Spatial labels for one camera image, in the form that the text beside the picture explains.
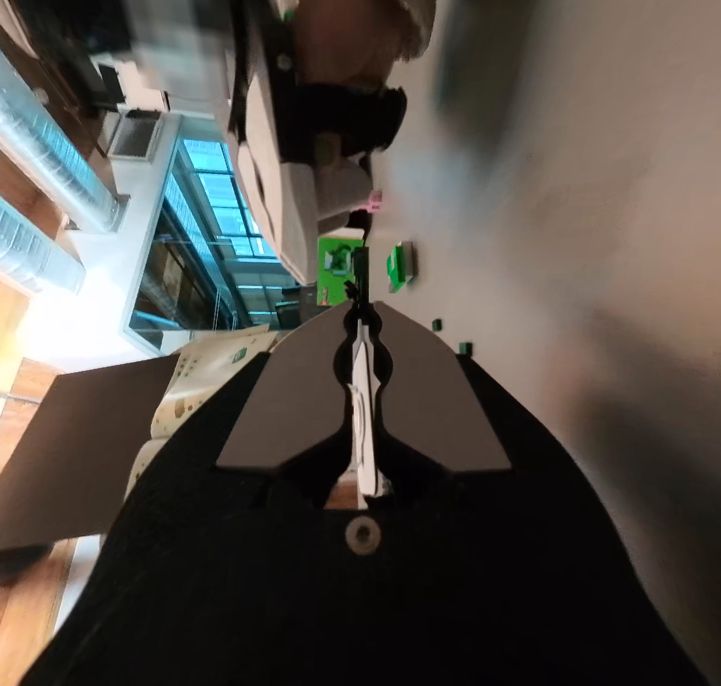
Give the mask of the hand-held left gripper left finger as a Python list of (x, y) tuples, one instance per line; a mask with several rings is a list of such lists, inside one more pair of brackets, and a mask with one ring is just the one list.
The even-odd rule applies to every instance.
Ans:
[(339, 431), (347, 389), (334, 363), (347, 338), (352, 303), (290, 331), (270, 353), (216, 462), (221, 469), (270, 471)]

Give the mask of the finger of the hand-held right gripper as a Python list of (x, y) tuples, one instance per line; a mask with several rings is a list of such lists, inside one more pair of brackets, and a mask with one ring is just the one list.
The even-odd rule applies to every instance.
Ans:
[(272, 163), (264, 173), (270, 243), (284, 268), (300, 284), (312, 284), (318, 271), (318, 206), (313, 169)]
[(259, 73), (234, 100), (237, 173), (246, 204), (265, 239), (281, 238), (281, 166), (269, 96)]

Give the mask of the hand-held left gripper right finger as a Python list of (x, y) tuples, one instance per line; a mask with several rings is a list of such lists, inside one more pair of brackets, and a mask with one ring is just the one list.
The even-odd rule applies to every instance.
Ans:
[(454, 473), (509, 471), (510, 460), (453, 349), (382, 301), (374, 310), (392, 361), (381, 394), (389, 435)]

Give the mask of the white plastic piece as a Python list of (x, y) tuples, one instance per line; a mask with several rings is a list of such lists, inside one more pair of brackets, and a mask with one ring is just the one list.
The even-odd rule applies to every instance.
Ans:
[(390, 481), (379, 469), (376, 456), (376, 395), (380, 388), (374, 374), (374, 346), (367, 325), (357, 321), (353, 343), (352, 372), (347, 385), (353, 409), (353, 455), (350, 470), (356, 474), (357, 500), (361, 510), (370, 499), (391, 492)]

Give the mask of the green lego box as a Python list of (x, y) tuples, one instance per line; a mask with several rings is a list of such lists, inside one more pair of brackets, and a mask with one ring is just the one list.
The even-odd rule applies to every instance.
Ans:
[(322, 237), (318, 240), (317, 305), (332, 307), (357, 300), (354, 253), (361, 239)]

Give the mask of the person's right hand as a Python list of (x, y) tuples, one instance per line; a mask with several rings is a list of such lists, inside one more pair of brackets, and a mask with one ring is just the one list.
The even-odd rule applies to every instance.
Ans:
[(383, 87), (414, 24), (397, 0), (299, 0), (291, 21), (302, 82)]

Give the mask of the cream printed paper booklet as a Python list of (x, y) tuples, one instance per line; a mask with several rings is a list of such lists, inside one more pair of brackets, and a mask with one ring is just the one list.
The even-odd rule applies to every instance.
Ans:
[(175, 372), (152, 417), (150, 439), (140, 448), (125, 497), (175, 432), (254, 357), (271, 352), (283, 339), (269, 325), (236, 331), (202, 331), (176, 353)]

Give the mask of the large glass window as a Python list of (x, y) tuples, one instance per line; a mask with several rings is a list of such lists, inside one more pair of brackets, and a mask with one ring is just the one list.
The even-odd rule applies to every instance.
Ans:
[(279, 331), (276, 305), (297, 285), (246, 204), (229, 147), (181, 134), (129, 329), (164, 354), (209, 331)]

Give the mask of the small green box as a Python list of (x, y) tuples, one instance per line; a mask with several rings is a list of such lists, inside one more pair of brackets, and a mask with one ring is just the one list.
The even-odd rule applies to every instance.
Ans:
[(386, 260), (386, 274), (390, 294), (398, 293), (415, 279), (417, 258), (412, 241), (400, 241), (393, 246)]

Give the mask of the white ceiling air vent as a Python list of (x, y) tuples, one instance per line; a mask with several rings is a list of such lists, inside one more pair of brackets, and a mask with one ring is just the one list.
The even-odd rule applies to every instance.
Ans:
[(161, 133), (163, 112), (132, 109), (121, 114), (108, 156), (111, 160), (153, 161)]

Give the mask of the brown cardboard sheet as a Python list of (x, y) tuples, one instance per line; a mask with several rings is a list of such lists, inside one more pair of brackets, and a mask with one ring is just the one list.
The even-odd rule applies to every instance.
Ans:
[(2, 551), (107, 533), (177, 361), (55, 379), (2, 470)]

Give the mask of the silver ventilation duct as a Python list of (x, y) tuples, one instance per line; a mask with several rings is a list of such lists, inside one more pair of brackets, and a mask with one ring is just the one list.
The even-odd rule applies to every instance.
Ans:
[(37, 295), (79, 292), (86, 271), (68, 252), (1, 199), (1, 277)]
[(5, 155), (79, 230), (112, 233), (122, 207), (31, 88), (1, 54), (1, 145)]

